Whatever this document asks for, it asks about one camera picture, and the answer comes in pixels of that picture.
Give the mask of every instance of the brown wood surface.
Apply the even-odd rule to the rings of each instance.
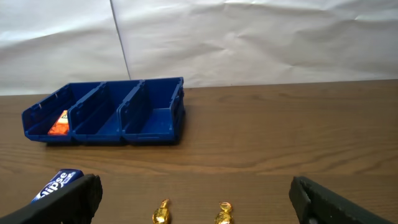
[[[21,113],[44,95],[0,97],[0,216],[61,168],[100,175],[93,223],[151,223],[168,197],[173,224],[298,223],[288,197],[306,175],[398,222],[398,80],[185,89],[178,146],[47,146]]]

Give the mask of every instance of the gold foil wrapper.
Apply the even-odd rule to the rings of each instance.
[[[168,210],[168,205],[169,205],[170,200],[166,199],[160,204],[160,208],[158,208],[153,216],[152,216],[152,221],[154,224],[168,224],[170,221],[170,213]]]
[[[231,215],[232,205],[228,202],[221,202],[220,208],[222,211],[217,215],[215,223],[216,224],[232,224],[233,218]]]

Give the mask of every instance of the orange package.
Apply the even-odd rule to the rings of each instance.
[[[68,111],[64,110],[61,116],[58,118],[57,122],[49,130],[48,134],[58,135],[58,134],[68,134],[69,124],[68,124]]]

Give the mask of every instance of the white backdrop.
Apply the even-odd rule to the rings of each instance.
[[[132,79],[398,78],[396,0],[112,0]],[[109,0],[0,0],[0,95],[128,79]]]
[[[128,78],[109,0],[0,0],[0,95]]]

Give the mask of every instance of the bin compartment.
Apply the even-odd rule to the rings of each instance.
[[[178,141],[183,94],[183,78],[142,82],[120,108],[123,138],[131,143]]]
[[[33,141],[70,142],[72,134],[48,135],[48,131],[61,116],[62,111],[69,110],[78,100],[96,88],[100,82],[69,83],[31,106],[22,113],[22,124],[25,136]]]
[[[142,81],[101,83],[69,111],[70,129],[80,142],[121,142],[119,107]]]

